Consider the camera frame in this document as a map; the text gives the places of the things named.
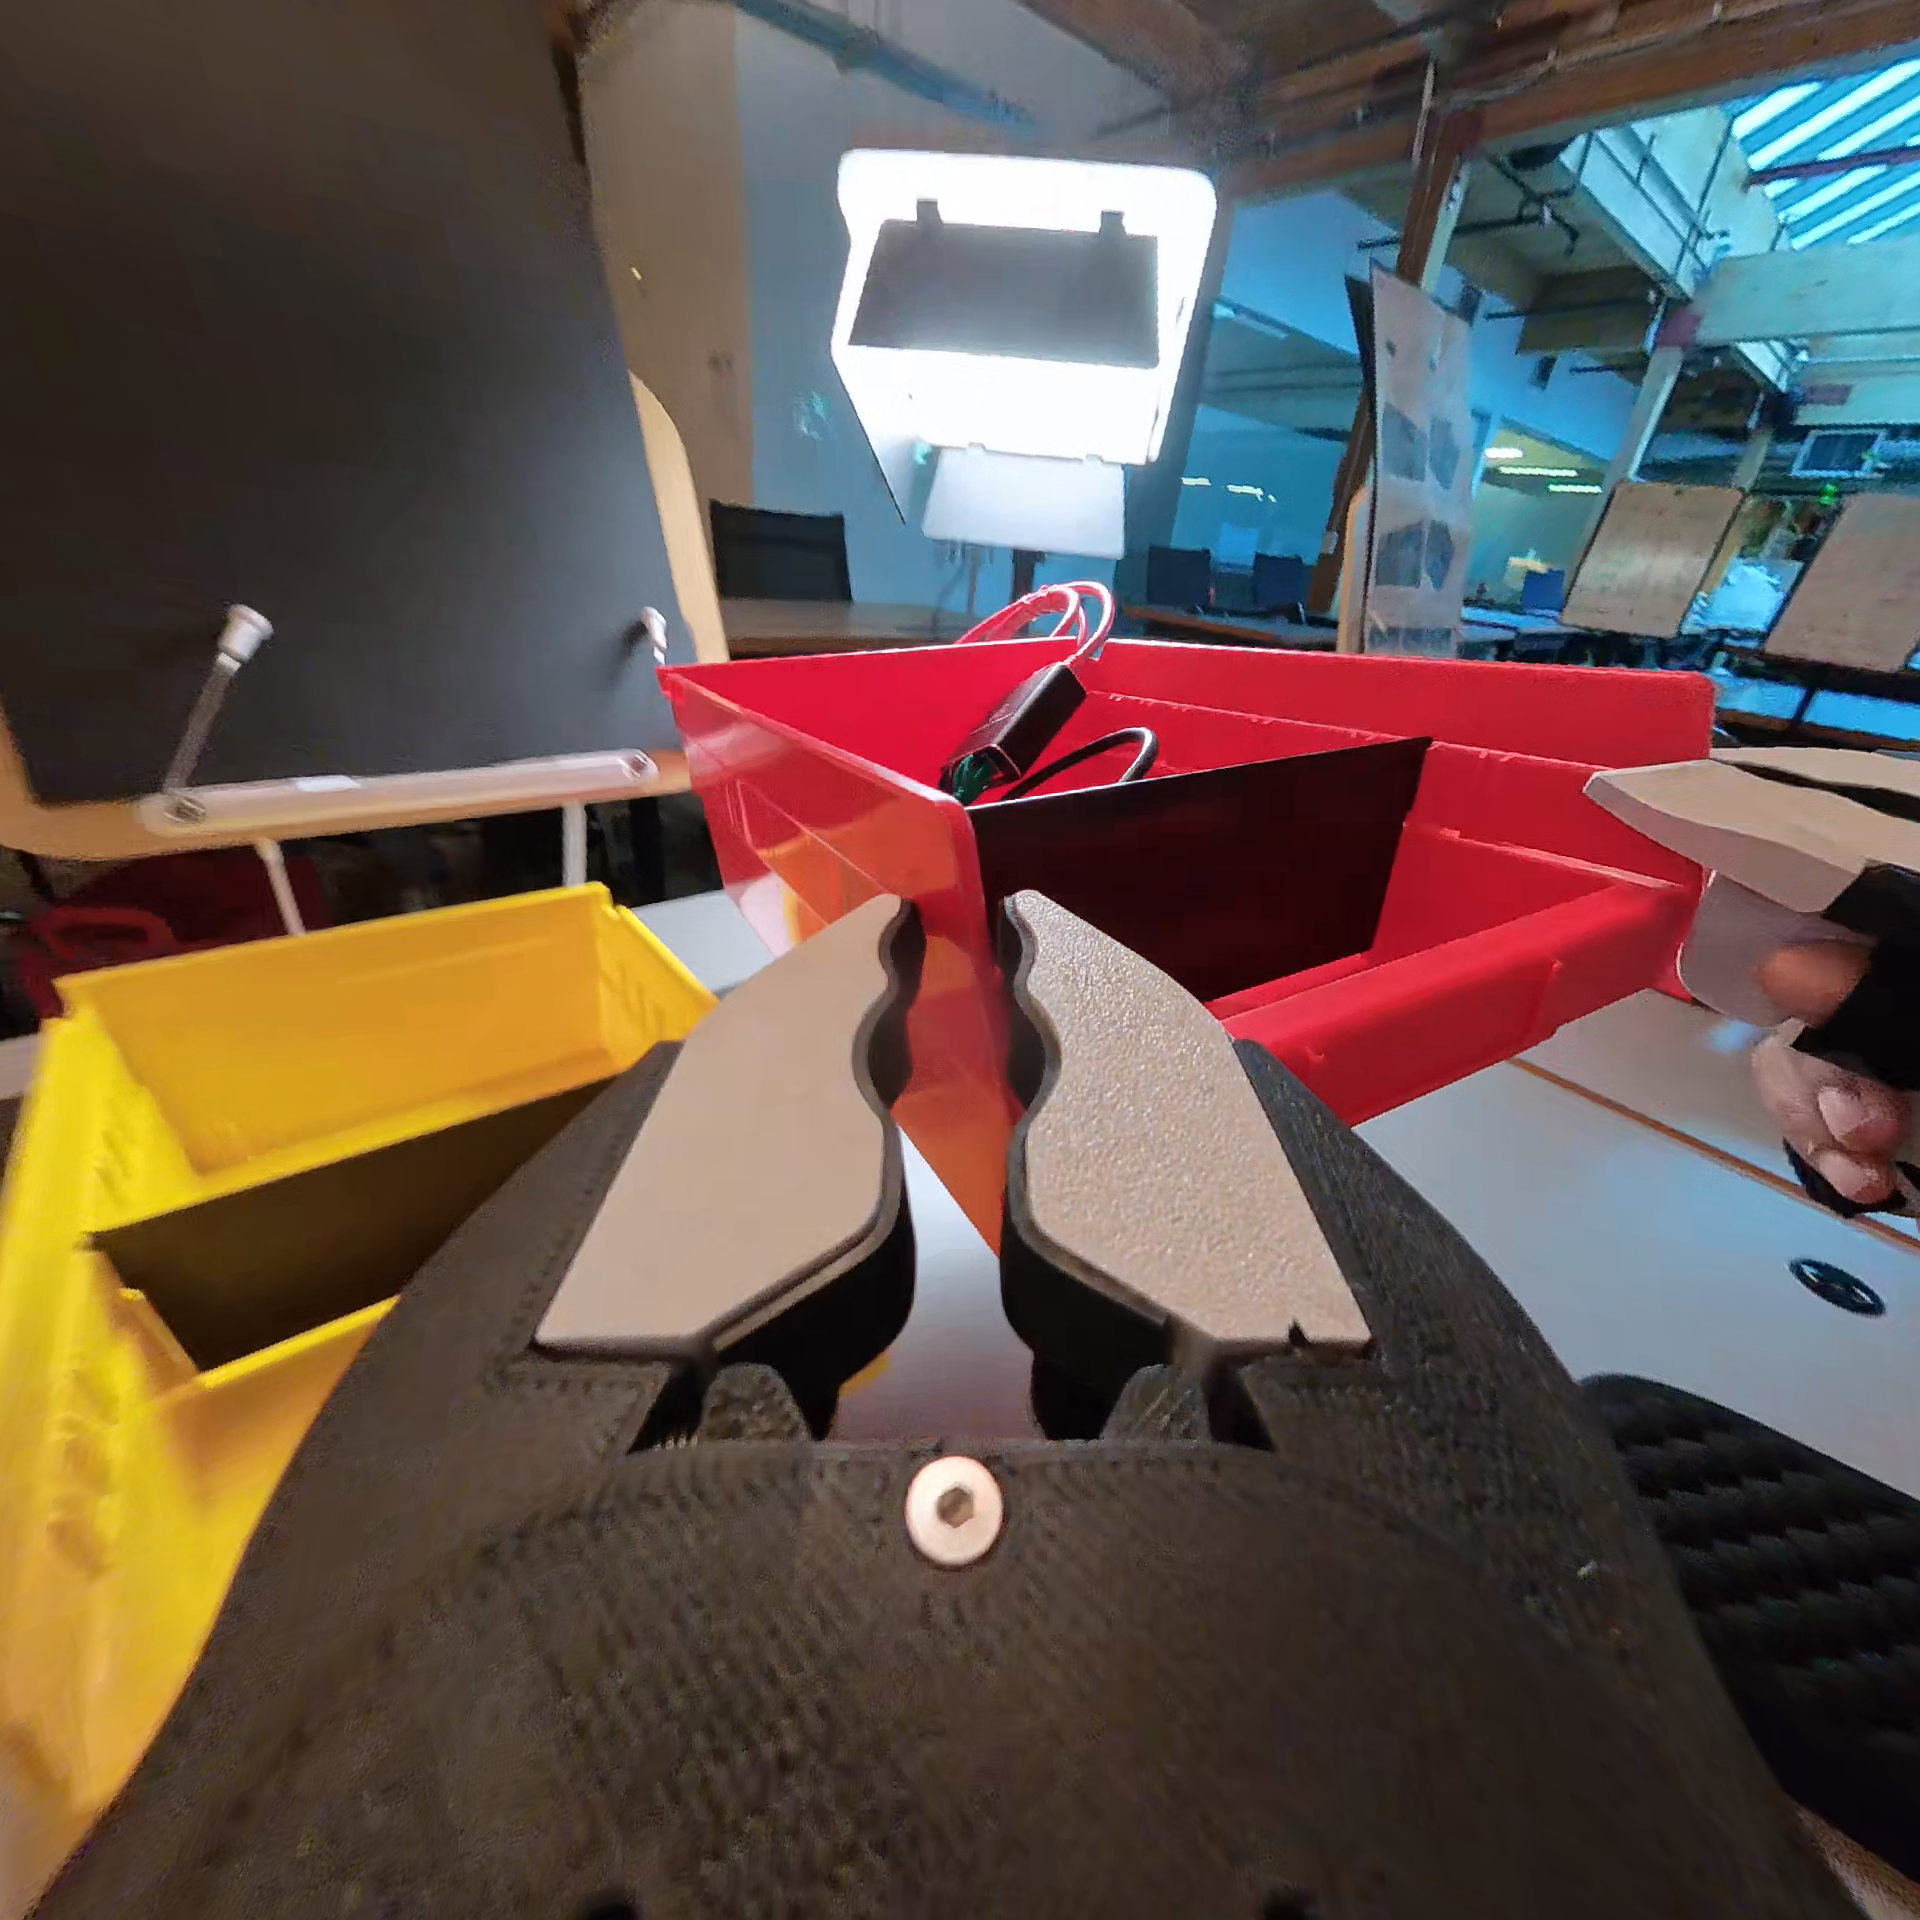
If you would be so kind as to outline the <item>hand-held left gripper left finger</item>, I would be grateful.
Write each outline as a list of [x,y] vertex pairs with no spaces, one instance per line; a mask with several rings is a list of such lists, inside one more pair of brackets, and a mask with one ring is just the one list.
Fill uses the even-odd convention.
[[893,1102],[921,919],[876,897],[747,977],[675,1064],[568,1258],[536,1345],[570,1358],[732,1366],[824,1305],[846,1366],[915,1291]]

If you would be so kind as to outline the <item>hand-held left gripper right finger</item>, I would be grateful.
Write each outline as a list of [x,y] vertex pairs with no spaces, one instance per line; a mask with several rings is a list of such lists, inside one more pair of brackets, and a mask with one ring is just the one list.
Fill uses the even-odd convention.
[[1001,1304],[1050,1366],[1360,1357],[1340,1254],[1228,1030],[1026,890],[1001,905],[1012,1075]]

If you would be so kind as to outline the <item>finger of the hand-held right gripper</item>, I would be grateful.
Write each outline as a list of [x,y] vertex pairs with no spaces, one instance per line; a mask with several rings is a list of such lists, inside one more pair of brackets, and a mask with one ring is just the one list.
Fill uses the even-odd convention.
[[1918,758],[1836,747],[1717,747],[1712,760],[1753,777],[1820,790],[1891,818],[1918,821]]
[[1586,799],[1660,849],[1796,915],[1832,912],[1869,873],[1918,877],[1915,821],[1740,761],[1597,773]]

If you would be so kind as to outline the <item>red plastic bin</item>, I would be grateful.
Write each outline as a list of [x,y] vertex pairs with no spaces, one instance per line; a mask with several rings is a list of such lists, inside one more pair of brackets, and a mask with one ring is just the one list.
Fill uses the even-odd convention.
[[1349,1122],[1499,1065],[1643,991],[1704,890],[1586,799],[1597,773],[1700,760],[1691,675],[1108,641],[1056,754],[1115,750],[1026,801],[940,773],[1067,646],[664,673],[717,866],[768,947],[874,897],[918,910],[900,1126],[996,1245],[1018,1121],[996,959],[1009,895],[1108,930]]

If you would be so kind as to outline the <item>black network switch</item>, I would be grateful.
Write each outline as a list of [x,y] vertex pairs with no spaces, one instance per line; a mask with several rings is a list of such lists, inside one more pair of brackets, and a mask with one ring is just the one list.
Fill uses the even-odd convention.
[[940,790],[965,807],[1011,791],[1041,769],[1041,754],[1067,729],[1086,698],[1067,663],[1033,673],[968,731],[944,761]]

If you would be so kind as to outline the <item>yellow plastic bin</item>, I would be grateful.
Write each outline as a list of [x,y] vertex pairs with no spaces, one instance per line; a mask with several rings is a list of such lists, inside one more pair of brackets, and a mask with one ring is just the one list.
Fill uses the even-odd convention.
[[400,1288],[713,1009],[600,885],[57,998],[5,1177],[5,1915],[152,1745]]

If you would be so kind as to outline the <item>person's right hand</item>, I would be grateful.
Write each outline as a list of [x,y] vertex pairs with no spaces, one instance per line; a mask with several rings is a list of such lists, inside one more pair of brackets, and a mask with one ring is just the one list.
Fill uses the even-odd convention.
[[[1858,944],[1789,944],[1761,967],[1764,995],[1802,1027],[1825,1027],[1868,975]],[[1901,1199],[1898,1150],[1910,1127],[1906,1094],[1825,1064],[1776,1033],[1750,1057],[1761,1102],[1784,1143],[1852,1209]]]

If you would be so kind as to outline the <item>brown pegboard panel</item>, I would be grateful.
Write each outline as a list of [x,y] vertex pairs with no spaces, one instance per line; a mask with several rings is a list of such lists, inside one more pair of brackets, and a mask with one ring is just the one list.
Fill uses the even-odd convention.
[[1849,497],[1761,651],[1891,675],[1906,670],[1915,648],[1918,497]]
[[1744,503],[1740,487],[1624,481],[1576,565],[1563,625],[1678,641]]

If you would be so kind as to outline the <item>tall printed poster board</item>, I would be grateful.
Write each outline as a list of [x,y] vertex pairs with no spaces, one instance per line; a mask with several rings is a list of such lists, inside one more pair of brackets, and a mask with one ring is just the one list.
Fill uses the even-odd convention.
[[1478,467],[1472,327],[1371,267],[1371,467],[1358,646],[1451,658],[1460,641]]

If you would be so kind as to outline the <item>brown wooden desk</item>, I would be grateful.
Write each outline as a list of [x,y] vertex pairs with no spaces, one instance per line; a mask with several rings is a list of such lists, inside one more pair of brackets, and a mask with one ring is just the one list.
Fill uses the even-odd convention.
[[918,649],[955,642],[976,625],[965,610],[833,599],[725,597],[720,613],[734,662]]

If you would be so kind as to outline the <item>black textured pad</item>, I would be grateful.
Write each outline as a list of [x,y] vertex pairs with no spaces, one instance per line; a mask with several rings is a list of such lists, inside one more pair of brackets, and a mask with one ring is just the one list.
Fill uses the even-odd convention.
[[1667,1384],[1581,1390],[1776,1782],[1915,1881],[1915,1497]]

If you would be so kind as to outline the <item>white softbox light panel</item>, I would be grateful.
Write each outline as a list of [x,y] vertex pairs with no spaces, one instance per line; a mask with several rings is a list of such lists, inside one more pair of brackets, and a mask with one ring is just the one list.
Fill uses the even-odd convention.
[[929,539],[1118,560],[1217,227],[1193,169],[848,151],[830,358]]

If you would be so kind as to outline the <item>wood-rimmed black board stand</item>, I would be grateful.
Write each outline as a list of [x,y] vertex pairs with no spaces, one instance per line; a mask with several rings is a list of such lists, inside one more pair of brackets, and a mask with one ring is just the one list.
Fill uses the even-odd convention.
[[725,651],[592,227],[582,6],[5,6],[5,850],[545,829],[651,903]]

